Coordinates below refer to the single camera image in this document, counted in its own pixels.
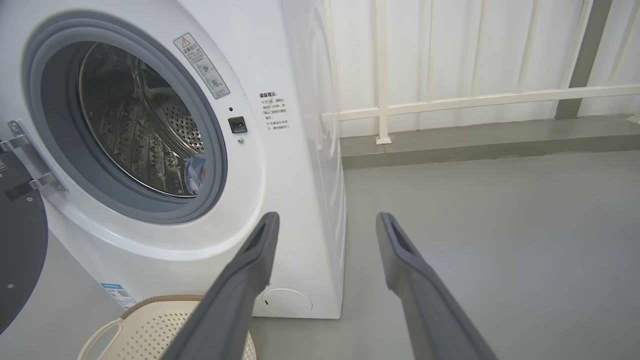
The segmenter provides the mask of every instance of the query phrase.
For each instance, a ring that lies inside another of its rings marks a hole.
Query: metal railing
[[[531,17],[529,19],[529,28],[527,30],[527,37],[525,40],[524,53],[522,61],[520,62],[520,70],[518,73],[518,79],[516,82],[515,92],[508,94],[493,94],[493,95],[476,95],[476,79],[477,79],[477,66],[480,52],[482,51],[482,44],[485,38],[484,27],[486,19],[486,2],[489,0],[481,0],[480,7],[480,21],[477,32],[476,40],[476,53],[474,57],[474,66],[472,71],[471,89],[469,97],[458,97],[453,99],[439,99],[431,100],[433,95],[433,44],[435,43],[435,29],[436,29],[436,7],[438,6],[438,0],[431,0],[431,24],[430,24],[430,43],[428,49],[428,69],[427,69],[427,94],[426,100],[421,102],[413,102],[408,104],[389,105],[388,103],[388,84],[387,84],[387,0],[376,0],[376,57],[377,57],[377,78],[378,78],[378,106],[373,108],[364,108],[356,110],[342,110],[340,104],[338,109],[341,110],[338,113],[338,121],[365,119],[369,117],[378,117],[379,121],[379,135],[376,139],[377,144],[391,143],[391,139],[388,133],[388,117],[390,115],[400,115],[409,113],[421,113],[425,111],[447,110],[457,108],[471,108],[475,106],[489,106],[500,104],[514,104],[520,102],[536,102],[536,101],[550,101],[550,100],[563,100],[563,99],[581,99],[588,97],[603,97],[603,96],[619,96],[619,95],[638,95],[640,94],[640,83],[627,84],[627,85],[614,85],[613,81],[618,75],[620,69],[620,63],[624,58],[627,51],[628,41],[630,34],[632,34],[634,28],[637,26],[640,0],[636,0],[627,22],[625,32],[623,34],[620,46],[616,53],[611,71],[609,73],[609,80],[606,86],[583,86],[569,88],[569,84],[572,78],[573,70],[575,68],[578,55],[580,53],[580,47],[582,39],[584,38],[585,30],[591,8],[594,0],[584,0],[582,4],[582,10],[580,12],[580,19],[578,21],[577,34],[572,43],[570,61],[566,65],[565,72],[562,77],[561,85],[557,89],[539,90],[539,91],[524,91],[524,80],[527,68],[529,66],[529,60],[531,59],[532,45],[536,32],[538,30],[538,15],[540,13],[540,0],[534,0],[531,8]],[[332,72],[337,74],[337,62],[335,61],[335,51],[333,44],[333,26],[331,22],[331,12],[327,4],[327,26],[329,33],[330,52],[332,56]],[[334,79],[334,86],[338,87],[338,82]]]

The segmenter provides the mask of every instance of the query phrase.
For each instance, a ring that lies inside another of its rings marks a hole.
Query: white washing machine
[[[253,314],[340,317],[324,16],[322,0],[2,2],[0,138],[33,144],[42,161],[15,152],[34,179],[51,171],[31,184],[49,183],[49,229],[123,307],[205,293],[277,211]]]

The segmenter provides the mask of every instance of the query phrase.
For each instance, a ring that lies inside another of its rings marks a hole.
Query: warning sticker
[[[129,309],[138,302],[127,293],[122,286],[118,284],[100,284],[102,287],[113,297],[114,300],[124,307],[125,310]]]
[[[260,102],[262,103],[264,121],[267,123],[269,131],[289,128],[289,118],[285,116],[287,105],[284,97],[279,96],[275,91],[261,92]]]
[[[196,40],[193,40],[191,34],[186,33],[177,38],[173,43],[198,71],[198,74],[207,84],[214,98],[219,99],[229,94],[227,84],[222,80],[213,63],[211,63],[209,57],[202,51]]]

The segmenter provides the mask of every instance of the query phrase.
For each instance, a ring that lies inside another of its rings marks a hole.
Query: plastic laundry basket
[[[169,295],[139,302],[96,331],[84,344],[78,360],[84,360],[96,340],[114,326],[118,332],[98,360],[160,359],[200,299],[201,295]],[[247,333],[243,360],[256,359],[253,340]]]

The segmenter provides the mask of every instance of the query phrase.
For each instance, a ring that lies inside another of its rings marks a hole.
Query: baseboard
[[[640,150],[640,126],[629,115],[531,120],[447,127],[340,140],[345,170],[450,161]]]

